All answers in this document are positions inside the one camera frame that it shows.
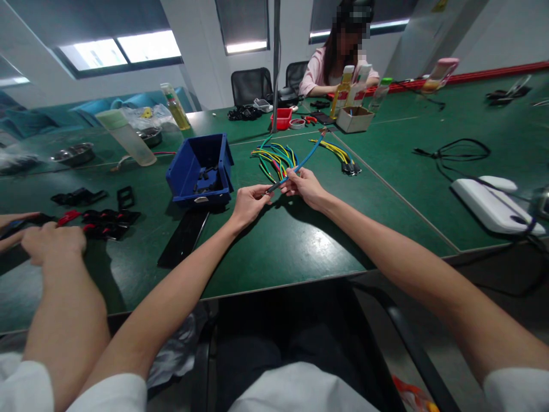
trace window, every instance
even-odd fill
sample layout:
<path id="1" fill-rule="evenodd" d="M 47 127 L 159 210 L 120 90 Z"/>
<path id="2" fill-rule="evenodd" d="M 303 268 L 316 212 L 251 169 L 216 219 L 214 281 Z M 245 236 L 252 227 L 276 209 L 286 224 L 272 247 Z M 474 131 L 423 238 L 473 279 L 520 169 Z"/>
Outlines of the window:
<path id="1" fill-rule="evenodd" d="M 14 86 L 28 82 L 29 79 L 22 76 L 19 70 L 0 56 L 0 87 Z"/>
<path id="2" fill-rule="evenodd" d="M 309 43 L 324 43 L 336 18 L 341 0 L 314 0 Z M 370 36 L 404 31 L 416 7 L 417 0 L 384 0 L 374 6 Z"/>
<path id="3" fill-rule="evenodd" d="M 77 78 L 183 63 L 160 0 L 8 2 Z"/>
<path id="4" fill-rule="evenodd" d="M 267 0 L 216 0 L 227 54 L 269 50 Z"/>

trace metal bowl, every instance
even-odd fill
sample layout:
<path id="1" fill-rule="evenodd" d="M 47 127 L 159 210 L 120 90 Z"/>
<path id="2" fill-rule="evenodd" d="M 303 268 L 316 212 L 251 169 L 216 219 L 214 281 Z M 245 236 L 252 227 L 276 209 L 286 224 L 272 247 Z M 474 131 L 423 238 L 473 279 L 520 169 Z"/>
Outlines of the metal bowl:
<path id="1" fill-rule="evenodd" d="M 92 147 L 92 143 L 80 143 L 60 150 L 51 157 L 51 160 L 65 166 L 76 167 L 95 158 L 96 154 Z"/>
<path id="2" fill-rule="evenodd" d="M 158 146 L 162 143 L 162 128 L 161 127 L 150 127 L 137 132 L 139 136 L 143 139 L 145 144 L 152 148 Z"/>

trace blue sofa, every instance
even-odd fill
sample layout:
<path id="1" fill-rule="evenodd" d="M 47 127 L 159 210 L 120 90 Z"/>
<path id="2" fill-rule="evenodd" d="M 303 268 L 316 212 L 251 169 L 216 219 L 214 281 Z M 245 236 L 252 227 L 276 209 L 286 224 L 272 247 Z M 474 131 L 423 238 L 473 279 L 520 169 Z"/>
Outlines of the blue sofa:
<path id="1" fill-rule="evenodd" d="M 176 93 L 183 109 L 188 113 L 192 112 L 193 110 L 183 88 L 177 88 Z M 5 118 L 0 119 L 0 129 L 5 130 L 15 138 L 23 140 L 35 134 L 52 134 L 90 127 L 102 127 L 95 115 L 111 108 L 139 108 L 157 104 L 166 104 L 166 98 L 160 90 L 49 106 L 24 112 L 11 112 L 7 113 Z"/>

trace red container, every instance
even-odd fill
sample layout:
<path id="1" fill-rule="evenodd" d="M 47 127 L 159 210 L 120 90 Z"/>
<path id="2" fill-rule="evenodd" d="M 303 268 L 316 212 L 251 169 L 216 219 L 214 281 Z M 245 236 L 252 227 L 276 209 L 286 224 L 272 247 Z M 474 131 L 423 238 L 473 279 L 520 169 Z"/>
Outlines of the red container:
<path id="1" fill-rule="evenodd" d="M 276 109 L 276 129 L 287 130 L 290 127 L 292 119 L 291 109 Z M 270 124 L 273 124 L 273 115 L 270 116 Z"/>

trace green bottle cap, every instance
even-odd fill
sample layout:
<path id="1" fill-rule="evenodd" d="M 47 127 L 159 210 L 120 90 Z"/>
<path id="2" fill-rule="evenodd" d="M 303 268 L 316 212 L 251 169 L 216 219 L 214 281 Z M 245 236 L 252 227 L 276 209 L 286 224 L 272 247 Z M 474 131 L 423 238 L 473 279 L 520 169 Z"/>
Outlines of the green bottle cap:
<path id="1" fill-rule="evenodd" d="M 99 120 L 107 130 L 119 129 L 128 124 L 128 120 L 118 109 L 97 113 L 96 119 Z"/>

